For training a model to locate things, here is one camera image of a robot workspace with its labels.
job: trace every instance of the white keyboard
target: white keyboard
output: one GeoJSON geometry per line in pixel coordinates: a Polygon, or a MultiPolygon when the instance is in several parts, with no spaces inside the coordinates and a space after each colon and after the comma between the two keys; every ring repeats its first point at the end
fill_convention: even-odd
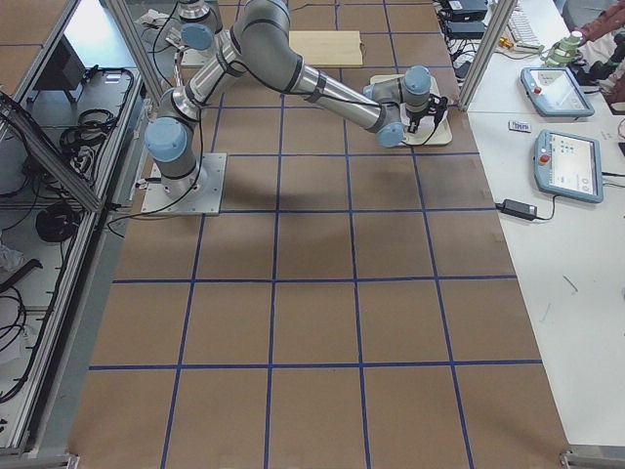
{"type": "Polygon", "coordinates": [[[508,37],[515,43],[515,49],[537,49],[541,46],[540,41],[534,34],[525,16],[525,12],[517,6],[508,20],[508,37]]]}

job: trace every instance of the person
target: person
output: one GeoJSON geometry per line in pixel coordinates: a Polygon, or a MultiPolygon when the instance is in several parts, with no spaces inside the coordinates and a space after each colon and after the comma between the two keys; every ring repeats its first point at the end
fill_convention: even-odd
{"type": "MultiPolygon", "coordinates": [[[[580,50],[586,59],[590,63],[595,60],[607,61],[614,50],[613,36],[610,33],[621,29],[624,25],[625,0],[618,0],[594,20],[578,28],[577,30],[582,33],[580,50]]],[[[610,105],[625,102],[624,68],[625,64],[621,64],[608,80],[602,82],[605,100],[610,105]]]]}

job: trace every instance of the tablet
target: tablet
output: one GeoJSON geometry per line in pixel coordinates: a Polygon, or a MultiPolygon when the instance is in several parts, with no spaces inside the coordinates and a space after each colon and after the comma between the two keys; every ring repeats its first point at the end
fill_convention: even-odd
{"type": "Polygon", "coordinates": [[[599,142],[543,130],[536,140],[534,177],[541,191],[601,202],[604,185],[599,142]]]}
{"type": "Polygon", "coordinates": [[[540,115],[587,117],[595,113],[568,68],[526,67],[521,83],[540,115]]]}

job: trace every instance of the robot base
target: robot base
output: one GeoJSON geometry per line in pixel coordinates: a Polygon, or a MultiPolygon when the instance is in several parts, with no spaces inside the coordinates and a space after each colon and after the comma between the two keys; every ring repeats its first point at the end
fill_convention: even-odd
{"type": "MultiPolygon", "coordinates": [[[[374,75],[371,77],[370,83],[380,83],[382,81],[393,80],[396,78],[401,78],[403,75],[374,75]]],[[[438,91],[437,81],[434,77],[432,77],[432,86],[430,87],[430,93],[440,96],[440,92],[438,91]]],[[[401,105],[401,122],[404,126],[408,126],[409,121],[406,116],[405,105],[401,105]]],[[[430,116],[424,117],[421,120],[419,125],[419,129],[415,134],[405,133],[405,137],[403,139],[404,145],[409,146],[418,146],[422,145],[434,130],[434,119],[430,116]]],[[[433,134],[433,136],[428,140],[427,145],[447,145],[451,142],[451,129],[449,128],[449,122],[447,122],[447,117],[445,117],[442,122],[438,125],[437,130],[433,134]]]]}
{"type": "MultiPolygon", "coordinates": [[[[224,191],[224,176],[226,175],[225,153],[204,153],[202,167],[208,175],[204,188],[199,192],[191,191],[180,202],[165,210],[159,210],[154,216],[159,215],[219,215],[222,205],[222,193],[224,191]]],[[[154,164],[151,178],[160,178],[160,171],[154,164]]],[[[146,198],[142,206],[142,212],[151,212],[172,203],[172,199],[161,184],[147,186],[146,198]]]]}

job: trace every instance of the white tabletop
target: white tabletop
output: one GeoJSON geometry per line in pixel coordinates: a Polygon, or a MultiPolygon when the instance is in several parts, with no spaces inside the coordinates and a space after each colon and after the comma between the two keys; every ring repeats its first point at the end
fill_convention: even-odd
{"type": "MultiPolygon", "coordinates": [[[[552,2],[520,3],[540,39],[551,44],[566,34],[552,2]]],[[[534,204],[548,217],[551,197],[533,178],[539,132],[595,138],[603,170],[625,173],[621,118],[595,96],[596,114],[585,122],[549,122],[524,95],[519,71],[528,62],[522,62],[493,57],[469,117],[495,201],[534,204]],[[509,131],[511,119],[528,122],[532,133],[509,131]]],[[[599,204],[558,198],[549,222],[503,214],[500,220],[568,441],[625,446],[625,190],[605,187],[599,204]]]]}

